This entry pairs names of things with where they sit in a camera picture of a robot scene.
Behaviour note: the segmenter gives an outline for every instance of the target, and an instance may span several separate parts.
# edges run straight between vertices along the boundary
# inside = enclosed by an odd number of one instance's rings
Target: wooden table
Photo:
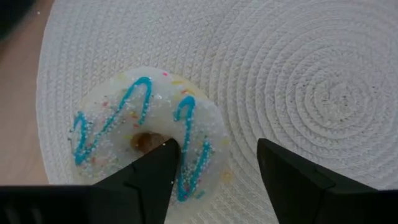
[[[38,0],[0,42],[0,185],[46,184],[36,124],[36,77],[53,0]]]

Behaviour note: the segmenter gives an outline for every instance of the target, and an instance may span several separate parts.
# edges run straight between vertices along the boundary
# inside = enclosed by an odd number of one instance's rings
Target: white frosted donut
[[[182,148],[167,220],[179,222],[215,192],[228,158],[228,135],[216,105],[185,79],[150,67],[116,75],[84,97],[71,128],[76,176],[93,184],[136,160],[139,133],[174,138]]]

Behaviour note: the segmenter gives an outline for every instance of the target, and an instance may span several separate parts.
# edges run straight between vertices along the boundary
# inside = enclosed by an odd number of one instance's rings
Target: white placemat
[[[146,65],[197,84],[233,139],[231,180],[189,223],[277,223],[256,162],[262,137],[398,188],[397,39],[395,0],[56,0],[37,78],[49,181],[74,183],[67,132],[81,98]]]

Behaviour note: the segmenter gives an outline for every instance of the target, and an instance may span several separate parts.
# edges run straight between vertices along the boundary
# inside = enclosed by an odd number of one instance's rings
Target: colorful sprinkle
[[[229,139],[224,138],[221,143],[222,143],[222,145],[227,146],[227,145],[229,145]]]
[[[134,111],[130,112],[130,116],[134,119],[138,119],[138,116],[136,115],[136,112],[134,112]]]
[[[120,80],[124,80],[124,79],[126,79],[127,77],[124,75],[124,73],[120,73],[119,75],[118,75],[118,79],[120,79]]]
[[[232,173],[231,173],[231,171],[225,171],[225,172],[223,173],[223,175],[221,176],[221,180],[222,180],[224,183],[229,183],[229,182],[231,182],[231,180],[232,180]]]
[[[179,85],[179,84],[182,84],[182,81],[172,81],[172,84],[173,85]]]
[[[185,93],[189,93],[189,94],[195,96],[194,92],[192,90],[190,90],[190,89],[184,89],[184,90],[181,91],[181,94],[185,94]]]

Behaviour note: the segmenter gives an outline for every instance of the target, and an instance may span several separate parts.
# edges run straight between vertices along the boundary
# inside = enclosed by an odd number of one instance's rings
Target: black object
[[[160,224],[180,148],[169,140],[93,186],[0,187],[0,224]],[[398,223],[398,191],[378,191],[266,139],[262,179],[280,224]]]
[[[398,190],[378,191],[267,139],[257,159],[280,224],[398,223]]]
[[[15,28],[35,0],[0,0],[0,40]]]
[[[179,157],[171,139],[92,186],[0,187],[0,223],[163,223]]]

